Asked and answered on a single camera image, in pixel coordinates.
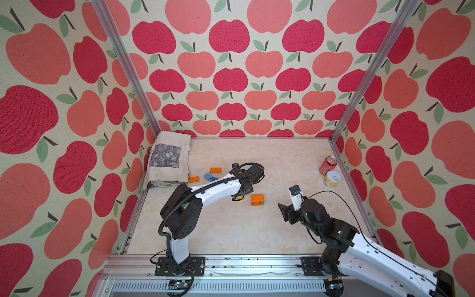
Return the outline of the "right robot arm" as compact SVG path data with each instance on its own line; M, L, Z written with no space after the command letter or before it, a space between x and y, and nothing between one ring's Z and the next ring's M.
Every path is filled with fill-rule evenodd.
M449 273L408 262L366 238L356 227L332 218L315 199L278 207L284 221L301 223L326 244L320 256L325 273L356 278L392 297L455 296L454 279Z

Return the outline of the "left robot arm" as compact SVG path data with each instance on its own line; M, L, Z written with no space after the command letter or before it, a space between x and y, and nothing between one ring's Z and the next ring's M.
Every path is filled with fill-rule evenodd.
M231 198L233 202L242 200L264 176L265 168L261 164L234 163L227 175L215 181L195 187L177 186L160 211L162 222L158 234L166 239L166 256L159 258L155 274L195 275L201 263L190 255L189 235L196 228L201 211L223 198Z

